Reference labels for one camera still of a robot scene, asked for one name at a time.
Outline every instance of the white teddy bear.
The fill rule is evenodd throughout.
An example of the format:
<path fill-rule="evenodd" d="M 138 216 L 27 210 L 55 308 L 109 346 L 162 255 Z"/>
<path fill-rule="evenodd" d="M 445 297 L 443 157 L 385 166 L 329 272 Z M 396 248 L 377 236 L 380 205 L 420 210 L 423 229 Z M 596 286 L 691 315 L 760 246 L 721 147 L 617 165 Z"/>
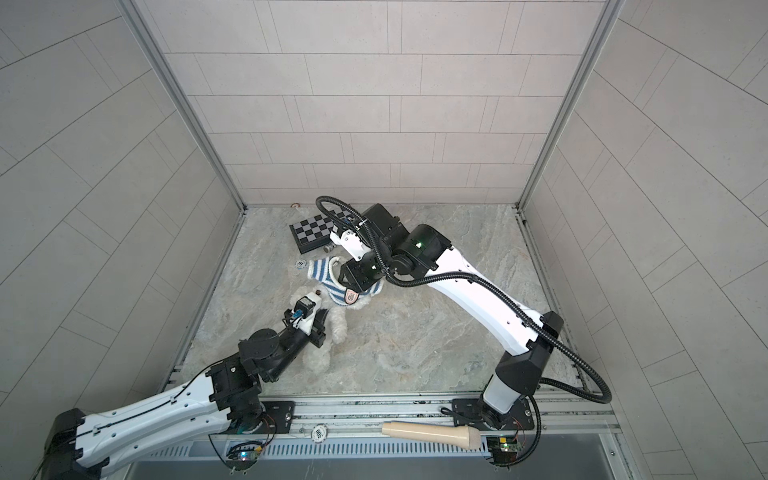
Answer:
<path fill-rule="evenodd" d="M 341 257 L 313 260 L 307 264 L 307 278 L 319 281 L 317 289 L 320 291 L 322 303 L 320 308 L 328 309 L 326 317 L 326 340 L 320 348 L 307 346 L 303 353 L 304 365 L 312 372 L 326 372 L 331 363 L 331 347 L 338 345 L 346 339 L 346 309 L 359 310 L 371 302 L 371 297 L 382 290 L 380 280 L 366 292 L 357 295 L 345 288 L 336 279 L 333 268 L 339 264 Z M 306 295 L 308 288 L 300 287 L 291 296 L 290 304 Z"/>

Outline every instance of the blue and white striped fabric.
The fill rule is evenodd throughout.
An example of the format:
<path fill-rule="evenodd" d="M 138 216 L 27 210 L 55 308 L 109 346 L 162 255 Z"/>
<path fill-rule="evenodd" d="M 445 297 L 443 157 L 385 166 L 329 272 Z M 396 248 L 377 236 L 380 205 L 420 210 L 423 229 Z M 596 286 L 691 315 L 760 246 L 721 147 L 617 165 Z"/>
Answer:
<path fill-rule="evenodd" d="M 306 277 L 309 279 L 315 279 L 321 282 L 328 290 L 328 294 L 331 300 L 338 306 L 352 306 L 344 301 L 344 295 L 346 294 L 346 287 L 339 283 L 336 276 L 333 274 L 333 266 L 340 260 L 340 257 L 323 258 L 321 260 L 311 260 L 308 265 Z M 382 291 L 383 282 L 379 280 L 374 283 L 371 288 L 363 293 L 360 293 L 360 297 L 370 295 L 374 296 Z"/>

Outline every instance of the black cable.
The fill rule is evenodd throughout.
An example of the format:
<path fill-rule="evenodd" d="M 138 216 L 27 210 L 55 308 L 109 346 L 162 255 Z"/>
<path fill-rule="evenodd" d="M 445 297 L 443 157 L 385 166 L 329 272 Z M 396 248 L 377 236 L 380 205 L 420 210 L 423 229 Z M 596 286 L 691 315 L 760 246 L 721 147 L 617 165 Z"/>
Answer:
<path fill-rule="evenodd" d="M 384 261 L 381 253 L 379 242 L 377 241 L 378 237 L 374 233 L 373 228 L 370 226 L 367 219 L 363 217 L 360 214 L 360 212 L 352 208 L 351 205 L 348 205 L 347 203 L 334 197 L 321 196 L 321 197 L 317 197 L 317 200 L 315 201 L 315 204 L 320 209 L 320 211 L 327 212 L 328 210 L 326 210 L 323 207 L 322 203 L 334 204 L 337 207 L 346 209 L 359 221 L 359 227 L 362 227 L 362 232 L 364 233 L 365 237 L 367 237 L 367 240 L 369 241 L 369 245 L 372 247 L 373 253 L 376 255 L 376 260 L 379 262 L 379 265 L 381 266 L 381 269 L 384 272 L 387 281 L 390 282 L 392 285 L 409 288 L 413 286 L 420 286 L 420 285 L 426 285 L 428 283 L 439 282 L 442 280 L 460 280 L 460 279 L 467 280 L 471 283 L 478 283 L 479 285 L 483 286 L 486 290 L 496 295 L 496 297 L 498 297 L 502 302 L 504 302 L 504 304 L 508 306 L 512 310 L 512 312 L 514 312 L 515 315 L 523 322 L 524 326 L 527 326 L 528 328 L 534 330 L 538 335 L 544 338 L 544 340 L 546 340 L 555 348 L 563 352 L 565 356 L 567 356 L 573 363 L 575 363 L 578 368 L 584 370 L 584 372 L 592 380 L 594 380 L 595 384 L 600 389 L 601 395 L 597 396 L 594 393 L 587 392 L 583 389 L 579 389 L 577 387 L 568 385 L 567 383 L 559 382 L 558 380 L 549 379 L 546 377 L 542 377 L 540 380 L 540 383 L 554 386 L 556 388 L 569 392 L 573 395 L 581 397 L 582 399 L 590 400 L 592 402 L 597 402 L 597 403 L 611 402 L 611 398 L 612 398 L 611 389 L 608 388 L 608 385 L 605 383 L 602 377 L 600 377 L 600 374 L 597 373 L 592 368 L 592 366 L 589 365 L 587 362 L 585 362 L 576 352 L 571 350 L 568 346 L 566 346 L 560 340 L 554 338 L 552 335 L 549 334 L 549 332 L 542 329 L 536 322 L 533 321 L 533 319 L 531 319 L 531 317 L 529 317 L 528 315 L 525 314 L 525 312 L 523 312 L 522 308 L 520 308 L 520 306 L 512 298 L 510 298 L 509 295 L 507 295 L 503 290 L 500 290 L 496 285 L 487 281 L 485 278 L 479 275 L 475 275 L 474 273 L 466 273 L 466 272 L 446 272 L 446 273 L 438 273 L 436 275 L 426 276 L 424 278 L 416 279 L 416 280 L 401 280 L 395 277 L 394 273 L 386 265 L 386 262 Z"/>
<path fill-rule="evenodd" d="M 210 442 L 210 446 L 211 446 L 211 447 L 214 449 L 214 452 L 216 452 L 216 456 L 217 456 L 217 457 L 219 457 L 219 460 L 221 460 L 221 463 L 222 463 L 222 465 L 224 465 L 225 467 L 227 467 L 227 470 L 229 470 L 229 469 L 230 469 L 230 466 L 229 466 L 229 465 L 227 465 L 227 463 L 224 461 L 224 459 L 223 459 L 223 458 L 221 458 L 221 455 L 219 455 L 219 451 L 218 451 L 218 450 L 216 450 L 216 446 L 214 445 L 214 441 L 213 441 L 213 440 L 211 439 L 211 437 L 210 437 L 210 433 L 208 434 L 208 442 Z"/>
<path fill-rule="evenodd" d="M 528 400 L 531 401 L 531 405 L 533 406 L 533 411 L 536 413 L 536 435 L 533 438 L 533 442 L 531 443 L 531 446 L 528 447 L 528 450 L 526 450 L 524 454 L 518 456 L 517 458 L 515 458 L 515 460 L 509 463 L 494 464 L 497 467 L 511 467 L 527 459 L 528 457 L 531 456 L 531 453 L 533 453 L 533 451 L 538 446 L 538 441 L 541 440 L 541 413 L 538 411 L 538 405 L 536 405 L 536 400 L 534 400 L 532 396 L 529 396 Z"/>

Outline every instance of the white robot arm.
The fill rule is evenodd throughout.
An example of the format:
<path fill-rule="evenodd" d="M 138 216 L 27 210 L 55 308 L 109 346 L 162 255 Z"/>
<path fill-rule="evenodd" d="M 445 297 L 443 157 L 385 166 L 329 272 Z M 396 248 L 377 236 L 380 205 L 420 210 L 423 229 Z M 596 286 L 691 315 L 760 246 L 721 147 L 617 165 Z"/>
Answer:
<path fill-rule="evenodd" d="M 322 202 L 340 205 L 357 218 L 335 217 Z M 364 214 L 331 197 L 318 198 L 317 205 L 336 223 L 332 241 L 352 256 L 341 268 L 342 285 L 357 293 L 383 277 L 398 286 L 429 285 L 475 317 L 501 343 L 505 352 L 478 400 L 485 424 L 502 428 L 512 406 L 521 397 L 532 397 L 540 382 L 596 402 L 610 402 L 610 390 L 597 373 L 558 342 L 563 326 L 559 316 L 554 312 L 542 316 L 506 296 L 437 230 L 419 225 L 409 232 L 379 204 Z M 395 278 L 394 272 L 414 280 Z M 95 480 L 185 439 L 234 426 L 246 432 L 260 427 L 266 422 L 258 398 L 260 381 L 277 381 L 307 343 L 323 344 L 327 310 L 320 307 L 319 292 L 308 293 L 284 312 L 282 332 L 255 332 L 238 344 L 238 353 L 207 367 L 184 386 L 110 412 L 86 416 L 72 409 L 60 414 L 45 444 L 42 478 Z M 595 379 L 602 397 L 541 377 L 555 347 Z"/>

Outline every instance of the gray marble surface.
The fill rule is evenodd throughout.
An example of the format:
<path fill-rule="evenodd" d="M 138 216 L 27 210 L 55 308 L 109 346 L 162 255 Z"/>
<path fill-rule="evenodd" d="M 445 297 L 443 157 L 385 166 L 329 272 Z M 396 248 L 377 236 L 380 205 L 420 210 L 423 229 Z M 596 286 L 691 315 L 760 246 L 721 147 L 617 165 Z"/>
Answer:
<path fill-rule="evenodd" d="M 539 312 L 549 310 L 538 277 L 508 205 L 396 205 L 387 207 L 412 229 L 427 223 L 490 280 Z M 316 208 L 252 208 L 234 245 L 192 346 L 182 376 L 237 351 L 237 342 L 265 327 L 278 328 L 290 297 L 313 288 L 299 258 L 329 256 L 322 249 L 300 255 L 288 225 Z M 337 247 L 331 255 L 346 255 Z M 431 392 L 480 390 L 502 348 L 479 322 L 427 286 L 384 290 L 360 310 L 347 310 L 347 339 L 331 347 L 325 373 L 309 371 L 305 352 L 264 385 L 265 394 Z M 546 376 L 576 384 L 569 361 L 555 352 Z"/>

